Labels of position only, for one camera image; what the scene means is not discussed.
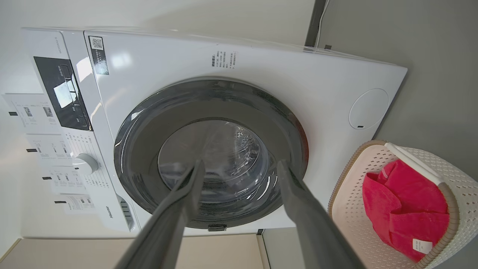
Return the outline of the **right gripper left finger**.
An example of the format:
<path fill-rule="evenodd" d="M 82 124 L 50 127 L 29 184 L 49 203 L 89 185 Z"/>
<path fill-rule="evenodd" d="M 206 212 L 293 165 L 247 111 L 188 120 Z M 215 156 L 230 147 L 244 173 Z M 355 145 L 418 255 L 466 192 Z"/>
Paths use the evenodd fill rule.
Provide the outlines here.
<path fill-rule="evenodd" d="M 202 160 L 188 167 L 186 175 L 159 204 L 144 229 L 116 265 L 116 269 L 174 269 L 184 229 L 195 219 L 205 175 Z"/>

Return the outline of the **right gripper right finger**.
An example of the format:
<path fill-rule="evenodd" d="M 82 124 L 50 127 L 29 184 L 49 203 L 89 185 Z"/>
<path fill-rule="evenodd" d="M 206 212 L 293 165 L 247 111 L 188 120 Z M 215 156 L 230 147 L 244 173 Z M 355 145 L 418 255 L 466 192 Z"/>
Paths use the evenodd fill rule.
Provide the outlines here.
<path fill-rule="evenodd" d="M 306 269 L 365 269 L 345 237 L 288 162 L 277 163 L 277 181 L 287 216 L 297 227 Z"/>

